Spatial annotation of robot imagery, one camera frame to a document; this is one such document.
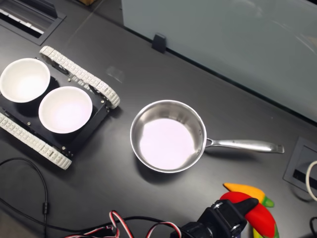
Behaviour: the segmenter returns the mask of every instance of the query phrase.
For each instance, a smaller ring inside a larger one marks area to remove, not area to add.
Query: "black table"
[[[282,177],[298,137],[317,143],[317,128],[171,54],[152,50],[148,42],[108,22],[98,9],[92,12],[93,8],[70,0],[56,1],[56,6],[67,18],[43,45],[52,46],[108,83],[121,97],[121,104],[67,171],[0,130],[0,161],[23,156],[43,172],[52,207],[49,224],[86,228],[109,221],[108,212],[115,209],[124,217],[152,216],[181,226],[196,220],[226,192],[222,183],[236,182],[261,188],[275,202],[270,211],[282,238],[309,237],[308,222],[316,215],[317,203],[297,198],[294,193],[309,196]],[[39,56],[40,48],[0,27],[0,70],[14,60]],[[111,67],[118,80],[107,74]],[[57,70],[50,69],[53,77],[59,76]],[[283,144],[286,152],[209,149],[187,171],[153,173],[134,156],[129,129],[142,107],[162,99],[193,107],[210,138],[266,140]],[[0,191],[10,204],[42,220],[44,192],[27,166],[15,163],[1,168]],[[41,237],[41,226],[1,208]],[[151,226],[141,221],[129,225],[138,238],[145,237]],[[170,232],[158,228],[153,237],[169,237]],[[49,229],[49,235],[66,234]]]

